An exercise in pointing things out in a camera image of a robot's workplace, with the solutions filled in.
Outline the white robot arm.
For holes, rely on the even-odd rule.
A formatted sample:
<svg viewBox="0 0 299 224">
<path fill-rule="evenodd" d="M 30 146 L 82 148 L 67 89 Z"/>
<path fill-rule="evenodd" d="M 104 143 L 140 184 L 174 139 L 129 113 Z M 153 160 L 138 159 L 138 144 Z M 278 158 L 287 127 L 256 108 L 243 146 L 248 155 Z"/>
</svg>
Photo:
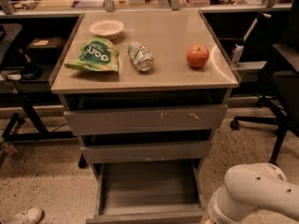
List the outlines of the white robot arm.
<svg viewBox="0 0 299 224">
<path fill-rule="evenodd" d="M 200 224 L 241 224 L 260 210 L 299 220 L 299 186 L 271 163 L 239 164 L 227 170 Z"/>
</svg>

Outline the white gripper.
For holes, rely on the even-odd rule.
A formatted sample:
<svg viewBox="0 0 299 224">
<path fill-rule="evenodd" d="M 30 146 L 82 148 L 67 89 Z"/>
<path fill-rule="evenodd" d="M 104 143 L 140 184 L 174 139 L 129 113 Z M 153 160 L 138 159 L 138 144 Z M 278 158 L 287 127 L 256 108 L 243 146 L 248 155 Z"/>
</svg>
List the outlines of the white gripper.
<svg viewBox="0 0 299 224">
<path fill-rule="evenodd" d="M 218 196 L 221 194 L 221 191 L 222 188 L 218 188 L 212 194 L 200 224 L 238 224 L 221 211 L 218 205 Z"/>
</svg>

